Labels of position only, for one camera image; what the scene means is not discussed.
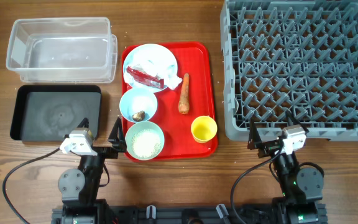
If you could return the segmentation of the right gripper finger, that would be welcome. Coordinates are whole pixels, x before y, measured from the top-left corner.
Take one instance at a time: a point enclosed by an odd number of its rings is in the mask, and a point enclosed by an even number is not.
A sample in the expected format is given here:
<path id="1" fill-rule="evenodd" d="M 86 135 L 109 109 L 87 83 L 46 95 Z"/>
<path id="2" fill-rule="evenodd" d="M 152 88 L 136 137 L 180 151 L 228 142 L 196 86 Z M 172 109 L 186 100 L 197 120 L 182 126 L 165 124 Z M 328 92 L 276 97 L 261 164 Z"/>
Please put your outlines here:
<path id="1" fill-rule="evenodd" d="M 306 134 L 308 134 L 308 128 L 307 128 L 304 124 L 300 123 L 300 122 L 293 116 L 293 114 L 292 114 L 291 111 L 286 110 L 285 116 L 286 116 L 287 123 L 288 123 L 289 126 L 300 125 L 300 126 L 303 128 L 304 132 L 305 132 Z"/>
<path id="2" fill-rule="evenodd" d="M 262 140 L 260 138 L 257 127 L 254 123 L 254 120 L 250 119 L 250 127 L 249 127 L 249 140 L 248 140 L 248 149 L 254 150 L 259 149 L 262 145 Z"/>

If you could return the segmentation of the light green bowl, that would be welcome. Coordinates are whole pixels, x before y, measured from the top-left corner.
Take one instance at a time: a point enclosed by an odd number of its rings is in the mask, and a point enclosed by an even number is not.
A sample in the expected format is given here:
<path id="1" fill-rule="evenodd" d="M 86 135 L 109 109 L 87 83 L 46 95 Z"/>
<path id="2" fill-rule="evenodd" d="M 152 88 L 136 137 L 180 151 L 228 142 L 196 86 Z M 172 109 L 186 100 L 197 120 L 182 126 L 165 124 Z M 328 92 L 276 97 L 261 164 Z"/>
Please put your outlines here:
<path id="1" fill-rule="evenodd" d="M 134 151 L 132 150 L 132 139 L 137 133 L 139 133 L 139 132 L 141 132 L 142 130 L 145 130 L 145 129 L 151 129 L 151 130 L 155 131 L 160 136 L 161 148 L 160 148 L 160 151 L 156 155 L 154 155 L 153 157 L 150 157 L 150 158 L 147 158 L 147 159 L 141 159 L 138 156 L 136 156 L 134 154 Z M 164 136 L 164 133 L 163 133 L 162 129 L 158 125 L 156 125 L 155 123 L 150 122 L 150 121 L 143 121 L 143 122 L 139 122 L 139 123 L 136 123 L 136 124 L 132 125 L 128 129 L 127 133 L 126 133 L 125 140 L 126 140 L 126 143 L 127 143 L 127 152 L 134 159 L 137 159 L 137 160 L 140 160 L 140 161 L 147 161 L 147 160 L 151 160 L 151 159 L 154 159 L 155 157 L 157 157 L 162 152 L 164 144 L 165 144 L 165 136 Z"/>

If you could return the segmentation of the white rice pile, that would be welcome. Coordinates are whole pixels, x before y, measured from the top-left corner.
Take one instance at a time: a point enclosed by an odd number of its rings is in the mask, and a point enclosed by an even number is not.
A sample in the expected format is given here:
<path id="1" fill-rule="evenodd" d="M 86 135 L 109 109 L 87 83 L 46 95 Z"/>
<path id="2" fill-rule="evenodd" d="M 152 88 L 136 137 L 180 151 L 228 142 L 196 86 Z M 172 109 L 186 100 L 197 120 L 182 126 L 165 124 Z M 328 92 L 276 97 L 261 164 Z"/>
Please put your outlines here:
<path id="1" fill-rule="evenodd" d="M 156 155 L 161 148 L 160 136 L 151 129 L 137 133 L 132 139 L 132 150 L 141 159 Z"/>

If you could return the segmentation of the brown food scrap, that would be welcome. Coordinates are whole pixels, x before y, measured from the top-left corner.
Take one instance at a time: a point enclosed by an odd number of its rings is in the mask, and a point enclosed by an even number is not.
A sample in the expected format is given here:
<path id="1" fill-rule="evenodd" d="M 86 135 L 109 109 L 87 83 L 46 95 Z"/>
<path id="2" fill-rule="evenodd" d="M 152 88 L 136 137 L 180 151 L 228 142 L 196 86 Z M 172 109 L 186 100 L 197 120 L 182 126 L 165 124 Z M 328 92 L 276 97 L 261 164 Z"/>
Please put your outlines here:
<path id="1" fill-rule="evenodd" d="M 132 119 L 135 121 L 135 122 L 140 122 L 140 121 L 143 121 L 145 119 L 145 111 L 139 111 L 139 112 L 136 112 L 132 115 Z"/>

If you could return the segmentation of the light blue bowl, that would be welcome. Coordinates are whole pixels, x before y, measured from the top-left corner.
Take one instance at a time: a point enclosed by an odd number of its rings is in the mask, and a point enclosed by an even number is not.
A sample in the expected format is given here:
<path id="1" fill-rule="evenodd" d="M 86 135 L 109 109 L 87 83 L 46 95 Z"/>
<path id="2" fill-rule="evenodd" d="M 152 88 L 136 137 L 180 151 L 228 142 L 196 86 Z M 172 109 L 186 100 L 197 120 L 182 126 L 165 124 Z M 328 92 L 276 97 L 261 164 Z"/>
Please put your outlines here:
<path id="1" fill-rule="evenodd" d="M 132 88 L 126 91 L 119 102 L 119 110 L 122 116 L 132 123 L 139 122 L 133 116 L 141 111 L 144 112 L 144 118 L 140 121 L 150 120 L 156 113 L 157 108 L 156 96 L 151 91 L 143 88 Z"/>

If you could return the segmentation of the red snack wrapper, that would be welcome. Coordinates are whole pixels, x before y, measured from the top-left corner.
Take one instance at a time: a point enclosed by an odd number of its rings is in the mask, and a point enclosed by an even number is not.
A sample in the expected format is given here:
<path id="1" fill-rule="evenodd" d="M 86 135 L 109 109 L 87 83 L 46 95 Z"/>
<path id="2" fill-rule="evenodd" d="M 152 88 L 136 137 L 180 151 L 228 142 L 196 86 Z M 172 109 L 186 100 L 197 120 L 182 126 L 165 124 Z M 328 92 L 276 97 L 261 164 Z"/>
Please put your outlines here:
<path id="1" fill-rule="evenodd" d="M 145 72 L 136 70 L 131 67 L 127 67 L 126 72 L 130 74 L 134 78 L 134 80 L 140 84 L 158 89 L 164 88 L 164 80 L 162 78 L 153 77 Z"/>

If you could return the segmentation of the orange carrot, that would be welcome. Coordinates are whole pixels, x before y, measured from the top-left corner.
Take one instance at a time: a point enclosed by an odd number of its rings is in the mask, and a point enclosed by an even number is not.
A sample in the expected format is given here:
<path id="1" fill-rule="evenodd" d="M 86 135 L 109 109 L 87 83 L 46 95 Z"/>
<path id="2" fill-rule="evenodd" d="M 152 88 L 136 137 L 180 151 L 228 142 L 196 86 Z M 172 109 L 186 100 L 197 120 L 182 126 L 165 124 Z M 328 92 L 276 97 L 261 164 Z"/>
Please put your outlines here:
<path id="1" fill-rule="evenodd" d="M 186 73 L 183 77 L 183 83 L 181 86 L 181 93 L 180 93 L 180 100 L 178 103 L 178 111 L 181 114 L 188 114 L 190 110 L 190 103 L 189 103 L 189 83 L 190 83 L 190 76 Z"/>

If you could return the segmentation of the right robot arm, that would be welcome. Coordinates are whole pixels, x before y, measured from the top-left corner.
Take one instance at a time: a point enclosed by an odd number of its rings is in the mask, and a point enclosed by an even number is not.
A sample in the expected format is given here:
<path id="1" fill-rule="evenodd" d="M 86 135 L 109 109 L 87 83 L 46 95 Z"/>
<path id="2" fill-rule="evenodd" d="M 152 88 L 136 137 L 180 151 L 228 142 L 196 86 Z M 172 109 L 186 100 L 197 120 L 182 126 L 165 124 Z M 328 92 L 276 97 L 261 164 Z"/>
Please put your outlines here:
<path id="1" fill-rule="evenodd" d="M 269 169 L 279 183 L 282 197 L 270 204 L 245 205 L 240 213 L 250 223 L 324 223 L 324 170 L 312 162 L 298 162 L 295 151 L 303 148 L 308 128 L 286 111 L 288 126 L 272 141 L 261 140 L 250 121 L 248 149 L 258 150 L 259 158 L 268 158 Z"/>

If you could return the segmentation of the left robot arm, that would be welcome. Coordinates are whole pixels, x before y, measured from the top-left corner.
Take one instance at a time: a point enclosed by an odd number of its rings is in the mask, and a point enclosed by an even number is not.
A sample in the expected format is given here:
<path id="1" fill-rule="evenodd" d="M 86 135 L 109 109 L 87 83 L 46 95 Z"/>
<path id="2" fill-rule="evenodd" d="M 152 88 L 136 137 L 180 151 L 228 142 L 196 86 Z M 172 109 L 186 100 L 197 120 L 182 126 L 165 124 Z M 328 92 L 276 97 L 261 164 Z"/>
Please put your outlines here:
<path id="1" fill-rule="evenodd" d="M 117 159 L 120 152 L 126 152 L 127 146 L 120 118 L 116 120 L 109 135 L 111 146 L 94 146 L 94 136 L 89 128 L 88 118 L 70 134 L 60 145 L 63 153 L 70 152 L 80 156 L 76 169 L 66 170 L 58 180 L 58 189 L 62 193 L 63 207 L 54 210 L 52 223 L 118 223 L 119 218 L 110 209 L 105 199 L 98 199 L 98 190 L 103 173 L 108 173 L 105 160 Z"/>

